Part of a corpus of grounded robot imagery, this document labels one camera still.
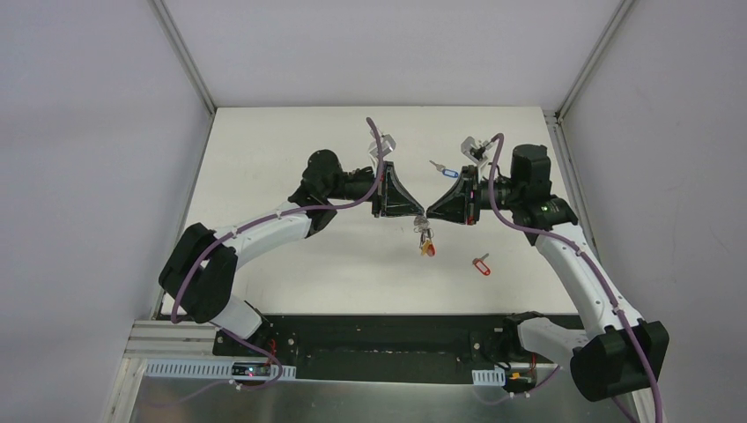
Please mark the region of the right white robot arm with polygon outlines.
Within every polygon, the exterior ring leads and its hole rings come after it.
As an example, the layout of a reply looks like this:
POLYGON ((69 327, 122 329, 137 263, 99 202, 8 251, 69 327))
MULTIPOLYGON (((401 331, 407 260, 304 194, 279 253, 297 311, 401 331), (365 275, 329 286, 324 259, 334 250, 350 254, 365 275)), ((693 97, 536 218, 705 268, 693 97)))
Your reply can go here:
POLYGON ((569 370, 578 391, 596 402, 649 389, 662 405, 658 379, 669 346, 660 322, 647 321, 611 282, 588 244, 570 205, 551 192, 551 159, 543 145, 512 151, 509 176, 493 166, 478 180, 473 166, 431 205, 426 216, 475 225, 481 211, 509 211, 507 225, 525 234, 547 261, 576 307, 579 330, 553 323, 538 312, 511 315, 498 336, 499 352, 510 360, 536 353, 569 370))

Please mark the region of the grey red keyring holder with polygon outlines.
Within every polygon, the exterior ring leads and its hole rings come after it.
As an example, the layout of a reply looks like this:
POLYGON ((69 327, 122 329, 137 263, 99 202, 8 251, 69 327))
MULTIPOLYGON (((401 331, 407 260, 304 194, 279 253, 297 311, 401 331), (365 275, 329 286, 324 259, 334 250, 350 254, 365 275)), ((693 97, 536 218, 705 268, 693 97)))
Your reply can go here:
POLYGON ((430 224, 426 216, 423 216, 423 215, 416 216, 413 220, 413 225, 414 225, 413 231, 417 233, 419 236, 419 243, 420 243, 420 239, 422 236, 428 236, 433 241, 433 230, 430 228, 430 224))

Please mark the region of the red tag key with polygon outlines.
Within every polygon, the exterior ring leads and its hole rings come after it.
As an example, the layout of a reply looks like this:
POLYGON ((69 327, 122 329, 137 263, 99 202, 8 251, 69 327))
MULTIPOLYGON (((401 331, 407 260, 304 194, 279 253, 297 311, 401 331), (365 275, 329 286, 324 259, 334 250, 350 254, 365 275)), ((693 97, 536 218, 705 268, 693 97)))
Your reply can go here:
POLYGON ((485 253, 480 257, 474 258, 472 260, 472 265, 483 275, 483 276, 490 276, 492 271, 488 264, 485 262, 485 260, 489 257, 489 253, 485 253))

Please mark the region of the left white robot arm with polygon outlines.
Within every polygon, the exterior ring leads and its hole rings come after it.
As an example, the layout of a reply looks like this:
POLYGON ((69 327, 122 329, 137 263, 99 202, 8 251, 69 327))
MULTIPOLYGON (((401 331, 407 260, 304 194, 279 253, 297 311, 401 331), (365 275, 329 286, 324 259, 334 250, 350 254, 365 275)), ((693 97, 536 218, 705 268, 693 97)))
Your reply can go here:
POLYGON ((188 226, 158 277, 160 287, 196 323, 212 323, 235 335, 247 356, 262 354, 269 333, 261 313, 233 295, 236 271, 251 260, 324 229, 336 216, 332 200, 369 202, 376 218, 422 217, 424 207, 399 182, 391 161, 345 172, 330 150, 314 152, 299 187, 270 217, 237 226, 188 226))

